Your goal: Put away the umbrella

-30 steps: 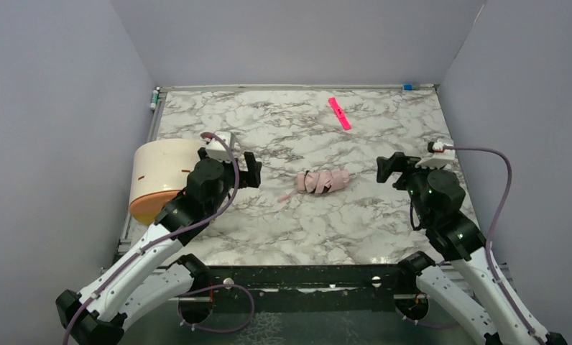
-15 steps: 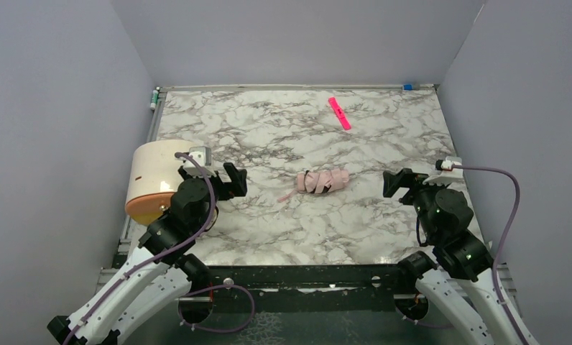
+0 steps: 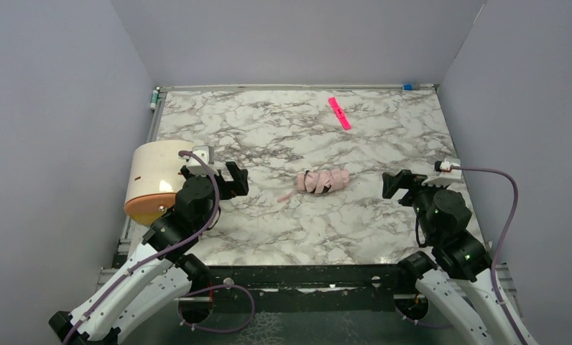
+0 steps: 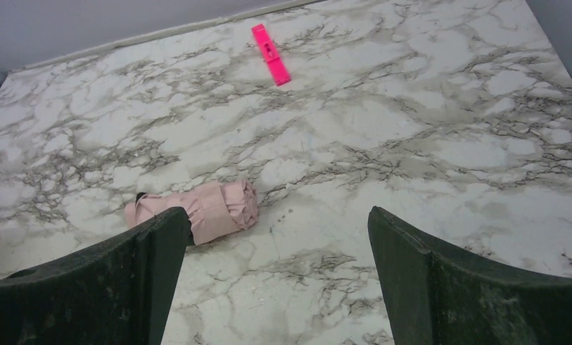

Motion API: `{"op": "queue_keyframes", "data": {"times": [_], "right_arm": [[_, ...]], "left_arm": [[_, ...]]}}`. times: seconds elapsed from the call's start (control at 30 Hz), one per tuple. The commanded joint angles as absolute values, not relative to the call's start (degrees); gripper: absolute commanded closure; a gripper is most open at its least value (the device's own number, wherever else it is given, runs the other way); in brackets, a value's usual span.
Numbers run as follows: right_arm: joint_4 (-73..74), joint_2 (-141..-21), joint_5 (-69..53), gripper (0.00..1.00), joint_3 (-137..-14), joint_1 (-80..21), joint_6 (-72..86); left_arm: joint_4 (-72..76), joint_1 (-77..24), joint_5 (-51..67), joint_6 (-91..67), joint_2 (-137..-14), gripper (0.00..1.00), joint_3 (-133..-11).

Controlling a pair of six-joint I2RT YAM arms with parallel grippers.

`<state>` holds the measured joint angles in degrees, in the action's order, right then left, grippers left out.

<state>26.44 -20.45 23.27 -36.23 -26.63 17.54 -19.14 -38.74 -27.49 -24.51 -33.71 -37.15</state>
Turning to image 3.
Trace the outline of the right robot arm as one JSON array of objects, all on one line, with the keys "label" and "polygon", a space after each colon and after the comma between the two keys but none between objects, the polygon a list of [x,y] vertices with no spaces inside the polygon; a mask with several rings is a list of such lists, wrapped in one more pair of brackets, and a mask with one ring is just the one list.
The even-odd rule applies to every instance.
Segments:
[{"label": "right robot arm", "polygon": [[536,344],[497,277],[498,254],[467,229],[472,212],[461,193],[451,190],[468,167],[446,160],[435,165],[436,176],[401,170],[382,174],[382,197],[399,200],[415,212],[415,233],[424,236],[421,247],[398,265],[415,289],[447,318],[467,344]]}]

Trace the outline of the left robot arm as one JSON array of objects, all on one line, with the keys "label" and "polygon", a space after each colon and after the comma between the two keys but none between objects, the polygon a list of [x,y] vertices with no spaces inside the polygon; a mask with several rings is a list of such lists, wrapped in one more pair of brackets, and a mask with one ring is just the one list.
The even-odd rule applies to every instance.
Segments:
[{"label": "left robot arm", "polygon": [[182,167],[185,182],[174,204],[151,223],[117,273],[86,302],[50,318],[62,344],[122,344],[169,301],[213,289],[209,268],[190,250],[218,220],[221,201],[249,193],[248,170],[235,162],[226,168],[230,180],[209,166],[201,174]]}]

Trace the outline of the pink folding umbrella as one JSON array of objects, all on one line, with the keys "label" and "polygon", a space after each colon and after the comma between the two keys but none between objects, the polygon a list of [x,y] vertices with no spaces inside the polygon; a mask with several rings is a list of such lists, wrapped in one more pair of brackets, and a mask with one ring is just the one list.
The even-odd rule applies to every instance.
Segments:
[{"label": "pink folding umbrella", "polygon": [[295,178],[295,188],[278,201],[285,202],[296,193],[309,193],[314,195],[332,193],[344,189],[350,181],[348,170],[332,169],[322,171],[300,172]]}]

